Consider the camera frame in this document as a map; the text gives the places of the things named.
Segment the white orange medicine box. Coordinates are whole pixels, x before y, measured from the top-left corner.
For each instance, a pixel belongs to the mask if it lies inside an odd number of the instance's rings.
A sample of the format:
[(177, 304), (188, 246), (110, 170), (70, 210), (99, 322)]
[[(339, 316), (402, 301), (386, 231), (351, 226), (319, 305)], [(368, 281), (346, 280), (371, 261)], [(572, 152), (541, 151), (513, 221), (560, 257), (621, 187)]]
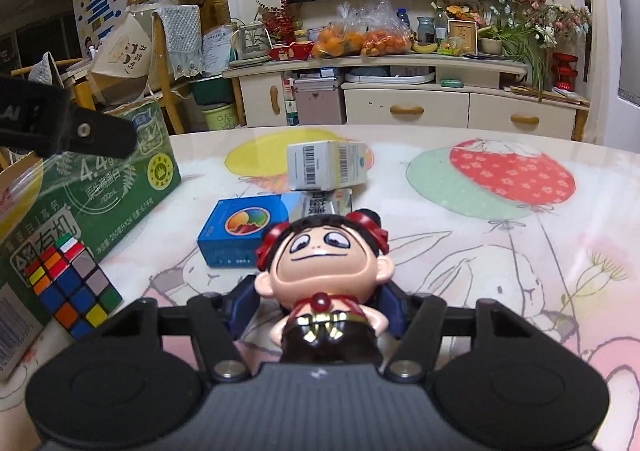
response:
[(288, 186), (292, 191), (334, 191), (368, 181), (367, 145), (314, 141), (288, 146)]

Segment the bag of tangerines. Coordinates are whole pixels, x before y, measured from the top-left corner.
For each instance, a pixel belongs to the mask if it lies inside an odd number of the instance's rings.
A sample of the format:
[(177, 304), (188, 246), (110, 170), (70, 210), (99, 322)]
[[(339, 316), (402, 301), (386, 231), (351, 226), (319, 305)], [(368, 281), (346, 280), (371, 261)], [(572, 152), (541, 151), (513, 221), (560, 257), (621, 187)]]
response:
[(374, 0), (362, 8), (364, 26), (360, 54), (382, 56), (405, 54), (411, 50), (409, 26), (401, 21), (388, 0)]

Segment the red vase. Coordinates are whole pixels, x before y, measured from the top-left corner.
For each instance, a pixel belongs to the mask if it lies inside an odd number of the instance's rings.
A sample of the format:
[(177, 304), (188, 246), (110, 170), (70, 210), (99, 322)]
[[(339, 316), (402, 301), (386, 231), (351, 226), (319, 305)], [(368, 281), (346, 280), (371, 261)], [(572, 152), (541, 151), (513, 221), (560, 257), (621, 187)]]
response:
[(578, 56), (574, 54), (554, 52), (552, 54), (551, 72), (553, 75), (553, 87), (563, 91), (573, 92), (578, 72), (575, 65)]

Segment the canvas tote bag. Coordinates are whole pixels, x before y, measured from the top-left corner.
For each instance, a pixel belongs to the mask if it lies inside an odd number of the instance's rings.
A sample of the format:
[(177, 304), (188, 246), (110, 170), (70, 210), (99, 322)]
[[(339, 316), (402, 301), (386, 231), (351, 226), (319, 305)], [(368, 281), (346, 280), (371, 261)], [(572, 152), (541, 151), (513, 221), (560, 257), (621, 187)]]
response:
[(140, 94), (148, 82), (151, 61), (152, 40), (128, 13), (96, 50), (88, 81), (95, 93)]

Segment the pink storage box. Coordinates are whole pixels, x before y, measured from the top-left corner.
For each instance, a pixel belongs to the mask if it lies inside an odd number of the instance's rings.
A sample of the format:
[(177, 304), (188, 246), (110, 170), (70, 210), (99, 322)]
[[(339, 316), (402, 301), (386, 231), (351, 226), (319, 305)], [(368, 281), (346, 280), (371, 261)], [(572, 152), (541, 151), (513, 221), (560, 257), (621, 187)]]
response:
[(341, 85), (339, 77), (295, 79), (293, 86), (299, 124), (345, 124), (346, 108)]

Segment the nezha doll figure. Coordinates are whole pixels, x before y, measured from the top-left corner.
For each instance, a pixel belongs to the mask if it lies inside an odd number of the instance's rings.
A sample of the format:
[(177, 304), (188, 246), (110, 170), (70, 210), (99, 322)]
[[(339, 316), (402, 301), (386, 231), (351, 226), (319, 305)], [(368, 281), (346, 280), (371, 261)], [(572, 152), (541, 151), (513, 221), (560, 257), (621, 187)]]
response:
[(272, 226), (256, 251), (254, 286), (286, 311), (270, 339), (286, 364), (372, 364), (390, 321), (368, 302), (394, 276), (377, 212), (312, 215)]

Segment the rubiks cube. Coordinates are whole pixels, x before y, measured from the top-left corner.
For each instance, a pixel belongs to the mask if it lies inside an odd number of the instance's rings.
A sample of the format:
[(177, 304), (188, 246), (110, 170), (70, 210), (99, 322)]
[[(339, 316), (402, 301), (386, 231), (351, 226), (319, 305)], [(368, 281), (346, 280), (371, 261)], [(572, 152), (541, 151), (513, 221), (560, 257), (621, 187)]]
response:
[(96, 330), (124, 301), (84, 243), (65, 234), (23, 270), (44, 309), (74, 339)]

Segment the white tower air conditioner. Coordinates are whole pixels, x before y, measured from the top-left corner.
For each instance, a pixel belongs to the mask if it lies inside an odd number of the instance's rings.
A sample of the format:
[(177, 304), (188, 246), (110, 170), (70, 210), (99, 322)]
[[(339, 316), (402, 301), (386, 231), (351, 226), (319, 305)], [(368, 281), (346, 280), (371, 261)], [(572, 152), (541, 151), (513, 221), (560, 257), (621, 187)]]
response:
[(590, 112), (585, 140), (639, 151), (639, 0), (590, 0)]

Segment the wooden dining table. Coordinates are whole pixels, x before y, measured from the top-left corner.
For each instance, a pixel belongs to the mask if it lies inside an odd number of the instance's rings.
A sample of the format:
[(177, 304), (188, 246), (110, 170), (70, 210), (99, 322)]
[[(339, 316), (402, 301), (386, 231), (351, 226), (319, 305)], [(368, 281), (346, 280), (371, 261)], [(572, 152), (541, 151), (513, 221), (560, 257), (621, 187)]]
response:
[(88, 110), (95, 110), (93, 91), (88, 81), (89, 59), (69, 59), (63, 61), (40, 61), (34, 66), (12, 70), (11, 77), (29, 76), (31, 73), (45, 75), (51, 73), (53, 85), (70, 90), (77, 105)]

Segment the bag of oranges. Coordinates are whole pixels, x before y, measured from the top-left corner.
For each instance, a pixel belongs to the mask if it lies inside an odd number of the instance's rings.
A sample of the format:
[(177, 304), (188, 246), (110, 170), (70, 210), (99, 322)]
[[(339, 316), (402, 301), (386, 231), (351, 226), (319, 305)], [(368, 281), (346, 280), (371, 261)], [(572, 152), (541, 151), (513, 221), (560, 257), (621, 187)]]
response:
[(337, 18), (322, 27), (311, 49), (311, 58), (341, 58), (359, 54), (367, 33), (367, 20), (360, 8), (344, 2), (337, 7)]

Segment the cream tv cabinet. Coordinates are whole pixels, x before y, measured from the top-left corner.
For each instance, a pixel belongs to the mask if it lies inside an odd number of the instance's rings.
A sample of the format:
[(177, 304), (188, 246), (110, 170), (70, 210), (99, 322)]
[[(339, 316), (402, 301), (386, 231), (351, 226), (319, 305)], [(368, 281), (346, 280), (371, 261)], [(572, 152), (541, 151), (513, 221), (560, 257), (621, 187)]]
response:
[(506, 60), (438, 54), (268, 61), (231, 67), (230, 80), (250, 127), (300, 125), (297, 78), (342, 80), (345, 124), (475, 128), (582, 140), (589, 103), (527, 86), (529, 69)]

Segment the wooden chair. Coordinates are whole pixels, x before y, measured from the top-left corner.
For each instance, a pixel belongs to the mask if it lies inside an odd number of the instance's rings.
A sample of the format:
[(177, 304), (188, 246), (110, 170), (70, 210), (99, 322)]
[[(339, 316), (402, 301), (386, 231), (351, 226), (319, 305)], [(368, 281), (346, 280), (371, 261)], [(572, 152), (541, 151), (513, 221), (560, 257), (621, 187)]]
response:
[(142, 93), (95, 93), (99, 101), (117, 106), (149, 96), (166, 111), (175, 133), (184, 127), (177, 108), (178, 94), (172, 86), (200, 76), (204, 72), (202, 59), (202, 29), (200, 9), (194, 4), (170, 2), (138, 4), (126, 9), (133, 15), (152, 40), (152, 61), (149, 79)]

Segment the blue round logo box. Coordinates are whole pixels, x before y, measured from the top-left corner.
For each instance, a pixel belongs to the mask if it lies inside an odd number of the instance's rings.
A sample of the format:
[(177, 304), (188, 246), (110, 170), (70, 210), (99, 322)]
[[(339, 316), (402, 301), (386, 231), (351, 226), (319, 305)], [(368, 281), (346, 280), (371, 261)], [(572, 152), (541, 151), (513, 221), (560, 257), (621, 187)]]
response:
[(198, 248), (208, 267), (253, 268), (262, 234), (288, 221), (280, 194), (218, 200), (198, 234)]

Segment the potted flower plant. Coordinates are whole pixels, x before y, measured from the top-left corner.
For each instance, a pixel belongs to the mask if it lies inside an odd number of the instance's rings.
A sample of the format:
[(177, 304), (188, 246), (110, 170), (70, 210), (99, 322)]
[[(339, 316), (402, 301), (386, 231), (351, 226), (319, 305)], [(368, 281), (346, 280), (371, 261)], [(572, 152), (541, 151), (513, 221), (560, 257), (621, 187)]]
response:
[(553, 0), (497, 0), (489, 12), (478, 36), (500, 41), (507, 58), (528, 65), (539, 99), (547, 89), (552, 54), (559, 44), (576, 42), (591, 28), (587, 7), (567, 7)]

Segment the framed certificate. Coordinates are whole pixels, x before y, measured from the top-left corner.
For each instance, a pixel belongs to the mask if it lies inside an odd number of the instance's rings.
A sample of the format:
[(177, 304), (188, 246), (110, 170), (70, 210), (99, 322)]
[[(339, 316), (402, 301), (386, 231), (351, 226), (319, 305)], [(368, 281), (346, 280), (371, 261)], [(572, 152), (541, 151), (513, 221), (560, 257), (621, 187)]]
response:
[(448, 33), (461, 53), (477, 54), (477, 24), (474, 21), (450, 20)]

